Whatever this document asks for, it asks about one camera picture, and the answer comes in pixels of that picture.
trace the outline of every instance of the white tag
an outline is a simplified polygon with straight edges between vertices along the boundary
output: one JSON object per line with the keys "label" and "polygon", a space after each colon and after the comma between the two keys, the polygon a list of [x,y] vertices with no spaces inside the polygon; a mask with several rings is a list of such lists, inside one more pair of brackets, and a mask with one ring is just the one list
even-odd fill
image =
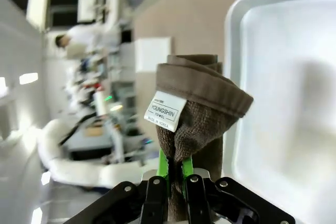
{"label": "white tag", "polygon": [[144,118],[160,127],[175,132],[186,102],[186,99],[157,91],[146,110]]}

